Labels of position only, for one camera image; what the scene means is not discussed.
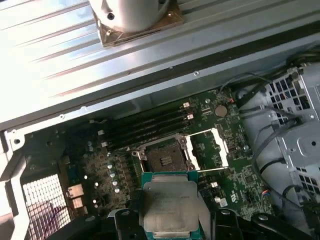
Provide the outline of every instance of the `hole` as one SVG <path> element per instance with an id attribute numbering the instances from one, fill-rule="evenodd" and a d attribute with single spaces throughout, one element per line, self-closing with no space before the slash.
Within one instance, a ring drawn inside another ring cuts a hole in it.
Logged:
<path id="1" fill-rule="evenodd" d="M 281 87 L 282 87 L 283 90 L 287 90 L 288 89 L 285 80 L 281 80 L 280 84 L 281 84 Z"/>
<path id="2" fill-rule="evenodd" d="M 311 181 L 310 181 L 310 178 L 309 178 L 309 177 L 305 176 L 304 178 L 305 178 L 305 181 L 306 181 L 308 184 L 310 184 L 310 183 L 311 183 Z"/>
<path id="3" fill-rule="evenodd" d="M 282 92 L 282 88 L 281 88 L 281 86 L 280 86 L 280 83 L 277 82 L 277 83 L 275 84 L 275 86 L 276 86 L 276 89 L 278 90 L 278 93 L 281 93 L 281 92 Z"/>
<path id="4" fill-rule="evenodd" d="M 310 178 L 310 179 L 311 179 L 311 183 L 312 183 L 313 185 L 318 186 L 317 181 L 316 181 L 314 178 Z"/>
<path id="5" fill-rule="evenodd" d="M 108 13 L 107 18 L 108 18 L 109 20 L 113 20 L 113 19 L 115 19 L 115 15 L 110 12 L 110 13 Z"/>
<path id="6" fill-rule="evenodd" d="M 297 96 L 296 90 L 294 90 L 294 89 L 290 90 L 290 93 L 291 93 L 292 97 Z"/>
<path id="7" fill-rule="evenodd" d="M 128 216 L 129 212 L 128 211 L 124 211 L 123 213 L 121 213 L 122 216 Z"/>
<path id="8" fill-rule="evenodd" d="M 272 92 L 274 92 L 274 93 L 275 93 L 275 92 L 276 92 L 276 89 L 275 89 L 275 86 L 274 86 L 274 84 L 273 84 L 273 83 L 271 83 L 271 84 L 270 84 L 270 87 L 271 87 L 271 89 L 272 89 Z"/>
<path id="9" fill-rule="evenodd" d="M 314 188 L 308 184 L 308 190 L 314 192 Z"/>
<path id="10" fill-rule="evenodd" d="M 300 105 L 300 102 L 299 102 L 298 98 L 294 98 L 293 102 L 294 102 L 295 105 Z"/>
<path id="11" fill-rule="evenodd" d="M 136 239 L 136 237 L 137 237 L 137 234 L 135 234 L 135 233 L 129 235 L 129 238 L 130 238 L 130 239 Z"/>

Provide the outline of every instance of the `ram slot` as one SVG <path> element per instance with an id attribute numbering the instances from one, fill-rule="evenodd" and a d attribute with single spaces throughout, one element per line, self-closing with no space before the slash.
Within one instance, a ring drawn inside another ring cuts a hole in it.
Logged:
<path id="1" fill-rule="evenodd" d="M 111 151 L 113 151 L 116 149 L 121 149 L 124 147 L 128 147 L 128 146 L 131 146 L 134 144 L 141 143 L 141 142 L 149 142 L 149 141 L 153 140 L 154 138 L 159 138 L 159 137 L 165 136 L 170 133 L 179 132 L 181 129 L 183 129 L 187 126 L 190 126 L 191 124 L 192 124 L 191 121 L 185 121 L 185 122 L 180 121 L 180 122 L 177 122 L 176 124 L 166 126 L 163 129 L 155 130 L 153 132 L 148 132 L 147 134 L 144 134 L 144 135 L 136 136 L 136 137 L 129 139 L 127 141 L 112 143 L 109 145 L 109 149 Z"/>

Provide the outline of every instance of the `screw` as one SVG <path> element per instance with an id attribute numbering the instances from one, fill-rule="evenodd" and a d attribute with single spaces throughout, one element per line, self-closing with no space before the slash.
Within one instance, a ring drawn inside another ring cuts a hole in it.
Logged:
<path id="1" fill-rule="evenodd" d="M 121 213 L 122 216 L 128 216 L 129 215 L 129 211 L 124 211 L 123 213 Z"/>
<path id="2" fill-rule="evenodd" d="M 295 71 L 291 74 L 293 79 L 298 79 L 299 78 L 299 74 Z"/>
<path id="3" fill-rule="evenodd" d="M 115 15 L 110 12 L 110 13 L 108 13 L 107 18 L 108 18 L 109 20 L 113 20 L 113 19 L 115 19 Z"/>
<path id="4" fill-rule="evenodd" d="M 230 211 L 225 210 L 225 209 L 221 210 L 221 213 L 222 213 L 223 215 L 230 215 Z"/>
<path id="5" fill-rule="evenodd" d="M 265 216 L 265 215 L 259 215 L 258 218 L 259 218 L 261 221 L 267 221 L 267 220 L 268 220 L 268 217 Z"/>

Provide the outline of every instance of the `black plastic part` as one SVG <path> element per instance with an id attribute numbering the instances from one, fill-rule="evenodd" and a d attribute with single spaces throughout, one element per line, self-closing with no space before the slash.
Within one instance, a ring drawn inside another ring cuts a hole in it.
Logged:
<path id="1" fill-rule="evenodd" d="M 251 217 L 252 226 L 272 240 L 312 240 L 303 231 L 279 220 L 267 213 L 258 213 Z"/>
<path id="2" fill-rule="evenodd" d="M 243 240 L 237 215 L 233 211 L 223 208 L 216 211 L 211 236 L 213 240 Z"/>
<path id="3" fill-rule="evenodd" d="M 88 240 L 101 231 L 98 216 L 80 216 L 68 223 L 46 240 Z"/>
<path id="4" fill-rule="evenodd" d="M 137 214 L 130 209 L 117 211 L 114 221 L 118 240 L 147 240 L 145 230 L 139 225 Z"/>

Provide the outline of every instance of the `black cable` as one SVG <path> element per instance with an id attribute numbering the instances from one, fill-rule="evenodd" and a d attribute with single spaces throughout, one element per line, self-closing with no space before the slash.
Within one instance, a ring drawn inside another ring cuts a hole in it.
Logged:
<path id="1" fill-rule="evenodd" d="M 277 68 L 269 74 L 263 76 L 264 79 L 274 81 L 283 75 L 287 74 L 287 69 L 292 67 L 299 67 L 304 63 L 318 63 L 320 62 L 320 45 L 316 45 L 311 49 L 304 52 L 295 54 L 286 60 L 286 64 Z M 243 98 L 237 101 L 238 108 L 241 108 L 247 102 L 249 102 L 258 92 L 260 92 L 266 85 L 265 81 L 259 81 L 256 79 L 257 84 L 253 89 L 246 94 Z"/>
<path id="2" fill-rule="evenodd" d="M 267 110 L 271 110 L 271 111 L 274 111 L 276 112 L 277 114 L 280 114 L 284 117 L 287 117 L 288 119 L 292 119 L 292 118 L 296 118 L 297 116 L 294 115 L 293 113 L 290 113 L 290 112 L 286 112 L 284 110 L 281 110 L 281 109 L 278 109 L 278 108 L 275 108 L 275 107 L 272 107 L 272 106 L 267 106 L 267 105 L 260 105 L 260 106 L 255 106 L 253 108 L 248 108 L 248 109 L 244 109 L 244 110 L 240 110 L 239 112 L 241 114 L 247 114 L 247 113 L 251 113 L 251 112 L 255 112 L 255 111 L 259 111 L 259 110 L 264 110 L 264 109 L 267 109 Z"/>
<path id="3" fill-rule="evenodd" d="M 283 158 L 279 158 L 279 159 L 276 159 L 276 160 L 272 160 L 272 161 L 266 163 L 266 164 L 260 169 L 260 174 L 262 174 L 262 173 L 267 169 L 267 167 L 269 167 L 269 166 L 272 165 L 272 164 L 276 164 L 276 163 L 286 164 L 286 161 L 285 161 Z"/>
<path id="4" fill-rule="evenodd" d="M 282 200 L 287 201 L 291 203 L 292 205 L 296 206 L 297 208 L 301 208 L 299 205 L 295 204 L 293 201 L 290 199 L 282 196 L 281 193 L 277 192 L 272 186 L 269 185 L 269 183 L 262 177 L 260 174 L 260 170 L 258 167 L 257 159 L 262 153 L 262 151 L 269 145 L 269 143 L 274 140 L 276 137 L 285 134 L 290 128 L 296 125 L 295 120 L 290 120 L 287 122 L 287 124 L 282 125 L 280 128 L 276 129 L 272 134 L 270 134 L 264 141 L 263 143 L 259 146 L 257 151 L 254 153 L 252 159 L 251 159 L 251 165 L 253 172 L 256 174 L 256 176 L 263 182 L 263 184 L 268 187 L 271 191 L 273 191 L 278 197 L 280 197 Z"/>
<path id="5" fill-rule="evenodd" d="M 301 190 L 301 191 L 304 191 L 308 196 L 309 198 L 311 199 L 311 201 L 313 201 L 314 203 L 316 203 L 316 199 L 315 197 L 312 195 L 311 192 L 309 192 L 308 190 L 304 189 L 302 186 L 299 186 L 299 185 L 295 185 L 295 184 L 292 184 L 292 185 L 289 185 L 287 186 L 284 190 L 283 190 L 283 193 L 282 193 L 282 196 L 287 199 L 287 195 L 289 193 L 289 191 L 291 189 L 295 189 L 295 190 Z M 282 209 L 285 208 L 285 201 L 282 199 Z"/>
<path id="6" fill-rule="evenodd" d="M 220 87 L 219 93 L 221 93 L 221 92 L 223 91 L 223 89 L 224 89 L 228 84 L 234 82 L 235 80 L 240 79 L 241 77 L 245 77 L 245 76 L 253 76 L 253 77 L 256 77 L 257 79 L 260 79 L 260 80 L 262 80 L 262 81 L 264 81 L 264 82 L 267 82 L 267 83 L 270 83 L 270 84 L 273 82 L 272 80 L 270 80 L 270 79 L 268 79 L 268 78 L 266 78 L 266 77 L 264 77 L 264 76 L 259 76 L 259 75 L 255 74 L 255 73 L 253 73 L 253 72 L 244 72 L 244 73 L 242 73 L 242 74 L 240 74 L 240 75 L 237 75 L 237 76 L 235 76 L 235 77 L 230 78 L 229 80 L 227 80 L 227 81 Z"/>

